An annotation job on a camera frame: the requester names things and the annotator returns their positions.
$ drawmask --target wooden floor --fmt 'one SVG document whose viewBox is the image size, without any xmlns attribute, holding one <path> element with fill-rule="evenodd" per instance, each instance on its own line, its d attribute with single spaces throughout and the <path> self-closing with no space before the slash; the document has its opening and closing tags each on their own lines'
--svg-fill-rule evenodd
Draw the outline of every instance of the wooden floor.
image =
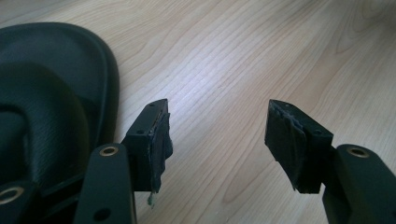
<svg viewBox="0 0 396 224">
<path fill-rule="evenodd" d="M 393 0 L 0 0 L 0 27 L 33 21 L 86 27 L 112 48 L 118 141 L 169 99 L 175 152 L 155 207 L 136 193 L 139 223 L 327 223 L 321 196 L 293 191 L 264 144 L 269 99 L 396 173 Z"/>
</svg>

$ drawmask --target light wood surface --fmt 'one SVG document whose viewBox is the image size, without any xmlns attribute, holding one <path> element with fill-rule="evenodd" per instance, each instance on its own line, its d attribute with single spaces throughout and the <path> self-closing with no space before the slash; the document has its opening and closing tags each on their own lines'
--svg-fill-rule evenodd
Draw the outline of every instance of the light wood surface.
<svg viewBox="0 0 396 224">
<path fill-rule="evenodd" d="M 175 152 L 154 209 L 136 194 L 139 223 L 327 223 L 321 196 L 293 191 L 264 144 L 269 99 L 396 173 L 395 1 L 0 0 L 0 27 L 33 21 L 86 27 L 113 49 L 118 141 L 169 99 Z"/>
</svg>

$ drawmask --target wood grain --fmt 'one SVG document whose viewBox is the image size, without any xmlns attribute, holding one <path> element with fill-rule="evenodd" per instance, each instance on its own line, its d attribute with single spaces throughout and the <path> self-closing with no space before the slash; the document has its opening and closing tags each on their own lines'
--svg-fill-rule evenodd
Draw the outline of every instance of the wood grain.
<svg viewBox="0 0 396 224">
<path fill-rule="evenodd" d="M 0 1 L 0 27 L 64 21 L 113 49 L 120 141 L 143 106 L 168 98 L 175 153 L 139 223 L 326 223 L 263 142 L 269 99 L 288 101 L 374 150 L 396 173 L 392 0 Z"/>
</svg>

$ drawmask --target bolt hole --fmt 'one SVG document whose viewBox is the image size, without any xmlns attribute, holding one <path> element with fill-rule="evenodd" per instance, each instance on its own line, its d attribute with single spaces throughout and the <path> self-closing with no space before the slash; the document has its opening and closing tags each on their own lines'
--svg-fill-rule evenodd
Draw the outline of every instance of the bolt hole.
<svg viewBox="0 0 396 224">
<path fill-rule="evenodd" d="M 21 187 L 13 187 L 0 192 L 0 204 L 11 203 L 18 199 L 24 192 Z"/>
<path fill-rule="evenodd" d="M 106 147 L 106 148 L 100 150 L 99 154 L 101 156 L 112 156 L 112 155 L 116 154 L 118 151 L 119 151 L 119 149 L 116 147 Z"/>
<path fill-rule="evenodd" d="M 363 149 L 361 148 L 349 148 L 347 150 L 349 152 L 349 154 L 359 157 L 359 158 L 368 158 L 370 155 Z"/>
<path fill-rule="evenodd" d="M 98 211 L 95 212 L 93 215 L 93 220 L 99 222 L 99 221 L 105 221 L 108 219 L 111 215 L 111 210 L 108 208 L 102 208 Z"/>
<path fill-rule="evenodd" d="M 323 132 L 319 129 L 314 130 L 314 134 L 321 135 Z"/>
</svg>

